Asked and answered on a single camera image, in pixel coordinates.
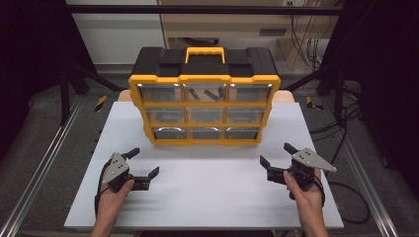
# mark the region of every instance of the black cable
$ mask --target black cable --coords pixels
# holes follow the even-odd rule
[[[338,157],[338,154],[339,154],[340,148],[341,148],[341,147],[342,147],[342,145],[343,145],[343,141],[345,140],[346,133],[347,133],[347,129],[346,129],[346,121],[347,121],[347,120],[346,120],[346,116],[345,116],[345,117],[344,117],[344,125],[343,125],[344,132],[343,132],[343,135],[342,135],[342,139],[341,139],[341,141],[339,142],[338,148],[336,148],[336,151],[335,151],[335,153],[333,154],[332,161],[330,162],[330,164],[331,164],[331,165],[333,165],[333,164],[335,163],[335,160],[336,160],[336,158]],[[328,171],[326,171],[324,175],[327,177],[327,176],[329,175],[329,172],[328,172]]]
[[[109,160],[107,163],[105,163],[105,165],[104,165],[104,167],[102,168],[102,171],[101,171],[101,176],[99,177],[98,190],[97,190],[96,195],[95,195],[95,216],[98,215],[99,200],[101,199],[101,194],[102,194],[102,192],[101,192],[102,179],[104,177],[105,170],[111,164],[111,161],[112,160]]]
[[[354,98],[350,97],[350,96],[349,96],[349,95],[347,95],[346,93],[344,93],[344,94],[343,94],[343,96],[344,96],[344,97],[346,97],[346,98],[348,98],[349,100],[351,100],[351,101],[353,101],[353,102],[356,102],[356,101],[358,101],[358,100],[359,100],[358,98],[355,98],[355,97],[354,97],[354,95],[352,95],[352,94],[351,94],[351,96],[353,96]]]
[[[302,53],[301,43],[299,42],[300,38],[296,35],[296,28],[298,26],[298,18],[299,18],[299,16],[297,16],[296,22],[295,22],[295,25],[294,25],[293,15],[290,15],[290,19],[291,19],[291,40],[292,40],[292,43],[293,43],[293,47],[298,52],[298,54],[301,57],[304,64],[307,65],[307,66],[310,66],[309,63],[306,61],[306,58],[305,58],[304,54]]]
[[[318,45],[318,39],[315,39],[315,40],[308,39],[307,44],[305,46],[305,56],[307,57],[309,61],[312,71],[315,71],[317,69],[317,66],[316,66],[317,45]]]
[[[320,138],[313,139],[313,141],[319,141],[319,140],[322,140],[322,139],[326,139],[327,137],[332,136],[333,134],[335,134],[335,133],[339,132],[341,129],[342,129],[342,128],[339,128],[339,130],[335,130],[335,131],[333,131],[332,133],[330,133],[330,134],[328,134],[328,135],[325,135],[325,136],[320,137]]]
[[[104,193],[106,190],[108,190],[109,188],[105,188],[104,190],[101,191],[101,194]]]
[[[354,90],[349,88],[348,85],[346,85],[345,82],[343,83],[343,89],[344,89],[344,92],[351,94],[352,96],[354,96],[357,99],[359,99],[361,97],[361,93],[355,92]]]
[[[307,47],[308,47],[308,51],[306,52],[308,54],[308,58],[310,58],[312,64],[311,67],[313,69],[313,71],[317,70],[317,48],[318,48],[318,44],[319,42],[324,38],[324,36],[326,36],[327,32],[329,32],[329,29],[332,26],[332,16],[329,17],[329,26],[327,26],[326,31],[324,31],[324,33],[321,35],[321,37],[319,39],[315,39],[313,41],[313,55],[311,56],[310,54],[310,49],[311,49],[311,39],[308,41]]]
[[[34,99],[32,97],[29,98],[29,110],[32,109],[32,107],[34,106],[35,102]]]
[[[311,130],[309,133],[310,134],[320,133],[320,132],[329,130],[330,128],[333,128],[335,125],[337,125],[337,123],[336,122],[332,122],[332,123],[330,123],[328,125],[325,125],[323,127],[317,128],[315,130]]]
[[[369,204],[367,203],[367,201],[366,201],[366,199],[364,198],[364,196],[362,196],[359,192],[357,192],[357,191],[356,191],[356,190],[354,190],[353,188],[351,188],[351,187],[349,187],[349,186],[347,186],[347,185],[341,184],[341,183],[337,183],[337,182],[329,182],[329,185],[341,186],[341,187],[343,187],[343,188],[346,188],[346,189],[348,189],[348,190],[350,190],[350,191],[354,192],[354,193],[355,193],[358,197],[360,197],[360,198],[361,198],[361,200],[364,202],[364,204],[365,204],[365,205],[366,205],[366,207],[367,207],[367,215],[364,217],[364,219],[362,219],[362,220],[350,220],[350,219],[347,219],[347,218],[345,218],[345,217],[341,216],[341,217],[342,217],[342,219],[343,219],[344,221],[349,222],[349,223],[353,223],[353,224],[364,224],[364,223],[366,223],[366,222],[370,219],[370,216],[371,216],[370,206],[369,206]]]
[[[326,201],[326,194],[324,193],[323,184],[321,184],[320,179],[317,176],[314,176],[317,181],[313,180],[313,183],[320,189],[321,192],[321,203],[324,206],[324,202]]]

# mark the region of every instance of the black and yellow organizer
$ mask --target black and yellow organizer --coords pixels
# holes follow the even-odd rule
[[[154,144],[258,144],[281,79],[263,47],[144,47],[130,95]]]

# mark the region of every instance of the white table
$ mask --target white table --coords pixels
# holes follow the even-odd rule
[[[127,161],[129,172],[146,176],[159,166],[160,174],[151,181],[149,191],[129,193],[116,226],[137,230],[299,228],[289,191],[268,182],[259,164],[263,155],[272,166],[287,168],[291,155],[283,149],[285,142],[296,149],[314,150],[297,103],[273,104],[259,145],[230,147],[154,146],[143,133],[139,110],[130,102],[115,102],[64,226],[90,229],[94,225],[94,196],[103,165],[113,152],[139,147],[141,152]],[[323,185],[326,226],[342,228],[330,188],[326,182]]]

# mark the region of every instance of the silver gripper plate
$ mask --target silver gripper plate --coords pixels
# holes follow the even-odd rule
[[[293,155],[293,159],[299,163],[311,167],[318,168],[326,171],[336,172],[336,167],[330,165],[321,156],[317,155],[313,150],[304,148]]]
[[[123,158],[123,156],[121,156],[120,153],[112,154],[111,164],[109,165],[109,169],[105,175],[103,184],[107,184],[108,182],[110,182],[115,177],[122,174],[127,169],[129,169],[129,165],[126,162],[126,160]]]

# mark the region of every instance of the human arm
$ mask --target human arm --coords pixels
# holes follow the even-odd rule
[[[314,170],[320,179],[320,170]],[[289,190],[293,193],[298,210],[299,222],[308,237],[329,236],[323,219],[322,195],[320,189],[312,185],[306,192],[302,191],[295,178],[287,171],[284,178]]]
[[[91,237],[111,236],[112,229],[117,222],[126,196],[132,190],[133,184],[134,180],[126,181],[117,193],[113,193],[105,185],[101,187],[102,193],[99,200],[98,214],[95,226],[90,234]]]

